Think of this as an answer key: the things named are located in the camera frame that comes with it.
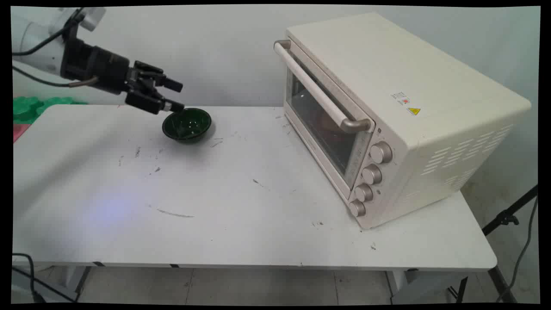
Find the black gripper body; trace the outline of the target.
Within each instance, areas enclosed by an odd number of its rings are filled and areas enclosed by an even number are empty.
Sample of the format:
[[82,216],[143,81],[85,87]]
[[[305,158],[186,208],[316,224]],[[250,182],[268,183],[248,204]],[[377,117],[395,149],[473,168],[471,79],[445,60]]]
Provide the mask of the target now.
[[130,61],[126,57],[71,38],[65,43],[60,76],[78,81],[97,78],[91,87],[118,95],[127,90],[125,82],[129,68]]

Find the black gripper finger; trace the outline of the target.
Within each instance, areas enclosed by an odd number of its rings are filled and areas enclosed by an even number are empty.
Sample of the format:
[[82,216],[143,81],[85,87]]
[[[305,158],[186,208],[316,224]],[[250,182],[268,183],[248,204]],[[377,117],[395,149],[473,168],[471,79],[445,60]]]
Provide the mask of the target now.
[[168,90],[181,92],[183,84],[169,78],[161,68],[144,63],[142,61],[134,61],[133,67],[128,70],[128,82],[152,81],[154,87],[165,87]]
[[161,111],[182,112],[185,109],[184,104],[165,98],[158,92],[147,94],[139,90],[129,90],[125,103],[154,115]]

